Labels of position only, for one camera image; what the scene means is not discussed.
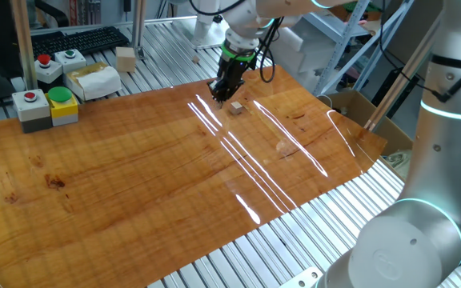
teal light strip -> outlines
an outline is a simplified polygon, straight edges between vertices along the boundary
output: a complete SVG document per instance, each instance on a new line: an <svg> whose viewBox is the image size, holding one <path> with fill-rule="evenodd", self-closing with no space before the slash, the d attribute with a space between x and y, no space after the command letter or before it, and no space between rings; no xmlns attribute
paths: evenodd
<svg viewBox="0 0 461 288"><path fill-rule="evenodd" d="M323 5L319 4L316 0L312 0L312 2L319 8L323 8L323 9L332 8L332 6L323 6Z"/></svg>
<svg viewBox="0 0 461 288"><path fill-rule="evenodd" d="M437 114L437 115L440 115L442 117L461 120L461 114L446 112L446 111L442 111L442 110L430 107L428 104L426 104L423 101L421 101L421 107L424 108L425 110L427 110L428 112L432 112L433 114Z"/></svg>
<svg viewBox="0 0 461 288"><path fill-rule="evenodd" d="M426 205L429 205L435 209L437 209L438 212L442 213L444 216L446 216L447 220L449 220L452 224L453 224L453 227L456 229L456 232L458 232L458 235L460 235L460 241L461 241L461 231L460 231L460 228L458 228L458 225L456 225L456 222L455 220L453 220L451 218L451 216L449 216L448 213L446 213L444 210L440 209L440 207L428 202L428 201L425 201L425 200L421 200L421 199L416 199L416 198L406 198L406 199L401 199L401 200L398 200L396 201L396 203L400 203L400 202L405 202L405 201L416 201L416 202L420 202L420 203L423 203L423 204L426 204Z"/></svg>
<svg viewBox="0 0 461 288"><path fill-rule="evenodd" d="M270 22L266 24L263 28L268 28L269 26L271 26L271 24L273 24L273 21L275 21L275 19L271 19Z"/></svg>

wooden cube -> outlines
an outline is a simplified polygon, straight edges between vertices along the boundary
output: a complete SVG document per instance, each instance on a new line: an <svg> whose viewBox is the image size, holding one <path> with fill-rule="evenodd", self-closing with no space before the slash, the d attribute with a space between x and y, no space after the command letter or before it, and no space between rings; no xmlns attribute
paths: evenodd
<svg viewBox="0 0 461 288"><path fill-rule="evenodd" d="M136 57L134 49L130 47L117 47L117 71L134 72Z"/></svg>
<svg viewBox="0 0 461 288"><path fill-rule="evenodd" d="M243 106L239 102L232 102L229 110L233 115L237 115L243 111Z"/></svg>

cable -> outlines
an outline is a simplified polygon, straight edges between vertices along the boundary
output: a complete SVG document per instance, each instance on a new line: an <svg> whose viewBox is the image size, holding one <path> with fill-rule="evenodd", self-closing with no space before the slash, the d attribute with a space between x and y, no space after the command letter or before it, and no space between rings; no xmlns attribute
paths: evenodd
<svg viewBox="0 0 461 288"><path fill-rule="evenodd" d="M279 28L282 25L283 21L284 21L284 17L276 18L273 21L273 23L271 24L270 29L266 33L266 36L264 37L264 41L259 40L261 44L259 45L258 52L255 55L255 60L254 61L257 62L257 56L264 49L263 56L261 58L261 63L259 65L259 74L261 75L261 79L265 83L272 82L274 77L275 77L275 60L273 58L273 53L271 53L270 45L274 41L275 34L279 31ZM266 57L268 57L268 55L269 55L269 58L271 60L272 71L271 71L271 77L269 79L266 79L266 78L264 78L263 69L264 69L264 61L265 61Z"/></svg>
<svg viewBox="0 0 461 288"><path fill-rule="evenodd" d="M163 18L163 13L165 13L165 8L166 8L166 1L163 4L163 8L161 9L161 14L159 14L160 18Z"/></svg>
<svg viewBox="0 0 461 288"><path fill-rule="evenodd" d="M317 98L317 97L322 97L322 96L323 96L324 98L327 98L328 101L330 101L330 109L334 109L334 103L332 103L332 99L331 99L330 97L326 96L325 94L320 94L320 95L316 96L316 98Z"/></svg>
<svg viewBox="0 0 461 288"><path fill-rule="evenodd" d="M228 6L227 8L216 11L216 12L204 12L204 11L199 10L197 7L195 7L193 0L190 0L190 4L191 4L191 7L193 7L193 9L199 14L206 15L206 16L216 16L216 15L224 14L225 12L228 12L230 10L233 10L234 8L244 3L245 1L246 0L238 0L234 4Z"/></svg>
<svg viewBox="0 0 461 288"><path fill-rule="evenodd" d="M156 13L156 19L160 19L162 17L163 12L165 12L165 6L166 6L166 1L162 0L159 3L158 12Z"/></svg>
<svg viewBox="0 0 461 288"><path fill-rule="evenodd" d="M385 11L385 0L382 0L382 11ZM380 50L382 51L383 57L395 68L399 69L388 57L385 51L383 50L383 25L384 25L384 16L385 13L382 13L381 19L380 19ZM411 79L404 74L403 69L399 71L399 73L408 81L411 81ZM460 89L461 89L461 78L450 88L446 91L446 93L441 94L437 90L430 89L428 87L425 87L421 84L416 83L415 84L417 87L421 87L427 91L430 91L437 99L443 103L447 102L447 100L451 99Z"/></svg>
<svg viewBox="0 0 461 288"><path fill-rule="evenodd" d="M379 45L380 45L380 51L382 51L383 57L384 57L384 58L385 58L395 69L399 69L398 66L397 66L396 64L394 64L394 62L393 62L392 60L390 60L390 59L387 57L387 53L385 53L385 51L383 50L383 25L385 24L385 23L384 23L384 22L385 22L385 18L384 18L384 16L385 16L385 7L386 7L386 5L385 5L385 0L382 0L382 11L383 11L383 13L382 13L382 16L380 17L380 43L379 43ZM404 74L403 69L401 69L401 70L399 71L399 73L400 73L406 80L408 80L408 81L411 80L411 78L409 78L406 74ZM416 85L417 87L421 87L421 88L423 88L423 89L425 89L425 90L430 91L432 94L433 94L433 93L438 93L437 91L432 90L432 89L430 89L430 88L427 88L427 87L425 87L425 86L423 86L423 85L421 85L421 84L416 83L415 85Z"/></svg>

wooden table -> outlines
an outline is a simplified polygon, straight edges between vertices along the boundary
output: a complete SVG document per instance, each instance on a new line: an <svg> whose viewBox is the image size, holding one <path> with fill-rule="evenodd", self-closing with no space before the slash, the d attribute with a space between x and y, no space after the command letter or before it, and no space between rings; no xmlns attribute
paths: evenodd
<svg viewBox="0 0 461 288"><path fill-rule="evenodd" d="M381 138L280 67L270 84L243 77L239 115L195 82L34 134L0 121L0 283L143 288L378 158Z"/></svg>

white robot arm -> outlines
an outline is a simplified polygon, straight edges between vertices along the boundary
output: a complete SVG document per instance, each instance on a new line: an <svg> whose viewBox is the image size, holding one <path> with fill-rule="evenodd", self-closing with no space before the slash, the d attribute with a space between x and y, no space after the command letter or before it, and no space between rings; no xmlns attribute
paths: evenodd
<svg viewBox="0 0 461 288"><path fill-rule="evenodd" d="M222 44L217 79L209 83L214 100L225 102L243 84L241 76L255 64L259 38L272 25L294 25L300 15L350 2L351 0L220 0L218 12L198 14L212 16L221 13L229 24Z"/></svg>
<svg viewBox="0 0 461 288"><path fill-rule="evenodd" d="M443 1L403 192L364 226L356 246L331 266L318 288L435 288L461 265L461 0ZM344 2L349 1L221 0L230 29L218 77L209 83L214 99L228 100L243 84L271 19Z"/></svg>

